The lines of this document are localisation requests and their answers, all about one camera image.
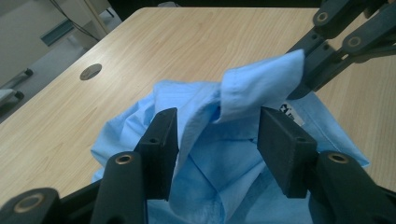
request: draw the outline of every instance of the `black cable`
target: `black cable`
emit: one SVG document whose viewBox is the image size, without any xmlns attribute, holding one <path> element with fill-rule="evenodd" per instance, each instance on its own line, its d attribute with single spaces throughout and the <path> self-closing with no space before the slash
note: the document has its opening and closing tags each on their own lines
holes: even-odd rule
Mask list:
<svg viewBox="0 0 396 224">
<path fill-rule="evenodd" d="M 97 42 L 100 41 L 100 39 L 96 38 L 94 35 L 92 35 L 90 32 L 88 32 L 86 29 L 82 28 L 80 25 L 78 25 L 76 22 L 74 22 L 73 20 L 71 20 L 66 13 L 64 12 L 64 10 L 61 8 L 61 6 L 59 6 L 59 4 L 56 2 L 56 0 L 50 0 L 50 2 L 55 6 L 56 9 L 58 9 L 59 12 L 62 13 L 62 15 L 64 15 L 70 22 L 73 23 L 74 27 L 76 27 L 76 29 L 80 30 L 84 35 L 87 35 L 91 38 L 93 38 L 94 40 L 96 40 Z"/>
</svg>

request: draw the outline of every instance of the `shirt label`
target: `shirt label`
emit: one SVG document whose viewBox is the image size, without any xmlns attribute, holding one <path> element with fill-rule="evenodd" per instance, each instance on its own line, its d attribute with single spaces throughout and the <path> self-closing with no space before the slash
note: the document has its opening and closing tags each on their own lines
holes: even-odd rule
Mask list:
<svg viewBox="0 0 396 224">
<path fill-rule="evenodd" d="M 288 103 L 283 103 L 283 105 L 279 108 L 279 111 L 286 114 L 289 118 L 291 118 L 294 122 L 296 122 L 299 126 L 304 125 L 304 121 L 297 114 L 297 111 Z"/>
</svg>

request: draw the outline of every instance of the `black metal bracket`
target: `black metal bracket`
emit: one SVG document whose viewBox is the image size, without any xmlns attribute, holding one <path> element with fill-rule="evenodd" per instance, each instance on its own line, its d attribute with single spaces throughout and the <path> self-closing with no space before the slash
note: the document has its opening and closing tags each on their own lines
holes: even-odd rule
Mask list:
<svg viewBox="0 0 396 224">
<path fill-rule="evenodd" d="M 258 150 L 288 198 L 311 192 L 314 223 L 396 223 L 396 194 L 350 156 L 317 153 L 316 141 L 284 113 L 262 107 Z"/>
<path fill-rule="evenodd" d="M 62 199 L 55 189 L 26 191 L 2 207 L 0 223 L 148 223 L 147 199 L 168 200 L 177 153 L 171 108 L 155 116 L 134 151 L 107 161 L 102 180 Z"/>
<path fill-rule="evenodd" d="M 326 39 L 338 36 L 364 10 L 373 15 L 349 34 L 339 50 Z M 318 91 L 352 63 L 396 54 L 396 4 L 384 0 L 329 0 L 314 16 L 315 27 L 289 51 L 303 49 L 304 74 L 300 85 L 288 99 L 300 99 Z"/>
</svg>

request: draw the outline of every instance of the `blue shirt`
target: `blue shirt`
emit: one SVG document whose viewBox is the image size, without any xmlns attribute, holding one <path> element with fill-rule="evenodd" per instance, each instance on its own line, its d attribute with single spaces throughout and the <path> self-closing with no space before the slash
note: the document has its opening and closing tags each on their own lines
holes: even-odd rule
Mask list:
<svg viewBox="0 0 396 224">
<path fill-rule="evenodd" d="M 303 67 L 297 50 L 230 69 L 220 83 L 161 81 L 105 125 L 92 155 L 105 166 L 112 155 L 134 149 L 156 113 L 177 107 L 180 152 L 169 203 L 148 202 L 150 223 L 312 223 L 307 199 L 287 199 L 257 149 L 261 106 L 287 108 L 318 141 L 319 152 L 368 161 L 313 92 L 286 101 Z"/>
</svg>

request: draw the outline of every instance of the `wooden table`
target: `wooden table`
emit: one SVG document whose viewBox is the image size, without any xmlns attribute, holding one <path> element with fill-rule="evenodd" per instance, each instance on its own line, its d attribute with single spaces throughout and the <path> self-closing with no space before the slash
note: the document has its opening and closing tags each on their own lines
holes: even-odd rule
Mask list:
<svg viewBox="0 0 396 224">
<path fill-rule="evenodd" d="M 220 81 L 227 68 L 283 54 L 312 27 L 314 13 L 275 8 L 137 11 L 1 124 L 0 204 L 28 189 L 56 188 L 63 197 L 88 185 L 100 167 L 90 152 L 99 131 L 154 83 L 165 78 Z M 102 71 L 81 81 L 81 72 L 94 63 Z M 370 176 L 392 190 L 395 69 L 395 57 L 353 65 L 318 93 L 372 161 Z"/>
</svg>

